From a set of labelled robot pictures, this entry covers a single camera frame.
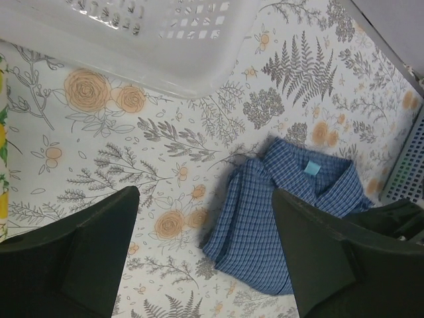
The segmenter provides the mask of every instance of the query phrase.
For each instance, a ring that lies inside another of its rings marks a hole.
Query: blue tag
[[[320,165],[318,165],[318,164],[316,164],[312,161],[309,161],[307,163],[306,168],[304,169],[304,172],[306,172],[307,174],[310,174],[311,176],[316,176],[320,169],[321,169]]]

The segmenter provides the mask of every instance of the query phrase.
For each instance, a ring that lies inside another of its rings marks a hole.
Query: peach rose illustration
[[[342,125],[345,122],[346,116],[345,114],[340,114],[340,116],[337,118],[337,123]]]
[[[193,229],[198,229],[203,224],[205,224],[206,220],[207,220],[207,210],[199,209],[199,210],[195,210],[193,213],[190,213],[185,218],[185,223]]]
[[[183,231],[184,216],[179,211],[169,211],[161,215],[154,225],[156,234],[161,239],[170,240]]]
[[[133,86],[115,88],[112,91],[112,99],[117,102],[119,108],[127,113],[138,113],[146,103],[143,88]]]
[[[193,199],[201,199],[205,196],[206,193],[206,187],[201,184],[194,188],[193,192],[191,193],[191,196]]]
[[[413,99],[413,92],[407,91],[405,96],[403,96],[403,101],[402,101],[403,109],[409,108],[409,106],[411,105],[412,99]]]
[[[178,177],[181,181],[187,180],[188,169],[186,167],[181,167],[178,171]]]
[[[313,109],[313,118],[315,119],[318,118],[319,112],[320,112],[320,109],[318,106],[316,106],[316,108]]]
[[[419,99],[417,96],[415,96],[411,102],[411,109],[416,109],[418,105],[419,105]]]
[[[383,191],[384,184],[385,184],[385,182],[384,182],[384,181],[380,181],[380,182],[378,182],[378,184],[377,184],[377,191],[378,191],[378,192]]]
[[[337,131],[330,132],[327,143],[330,147],[336,146],[337,142],[339,141],[339,133]]]
[[[134,242],[131,242],[130,246],[128,247],[128,255],[134,255],[139,248],[140,247],[138,247],[137,244],[135,244]]]
[[[62,156],[62,151],[57,147],[50,147],[46,149],[46,165],[54,169],[58,166],[58,159]]]
[[[74,110],[94,113],[111,99],[111,84],[89,70],[76,70],[64,82],[66,100]]]
[[[328,133],[329,133],[329,127],[327,126],[326,123],[321,121],[321,122],[317,123],[315,125],[315,128],[313,129],[312,141],[315,144],[322,146],[327,139]]]
[[[372,195],[378,187],[378,180],[376,178],[372,178],[368,185],[366,186],[366,194]]]

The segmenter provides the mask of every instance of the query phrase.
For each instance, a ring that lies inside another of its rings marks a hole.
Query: folded shirt
[[[265,158],[229,176],[228,196],[203,252],[215,269],[270,295],[293,293],[272,210],[282,188],[337,217],[369,209],[351,160],[298,148],[277,138]]]

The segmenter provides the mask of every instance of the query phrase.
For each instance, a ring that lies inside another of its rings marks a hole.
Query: floral patterned surface
[[[376,201],[422,102],[335,0],[262,2],[228,82],[192,101],[6,42],[0,53],[11,235],[141,192],[119,317],[297,317],[292,296],[258,293],[201,252],[229,172],[280,136],[353,159]]]
[[[7,166],[7,63],[0,56],[0,242],[7,236],[9,169]]]

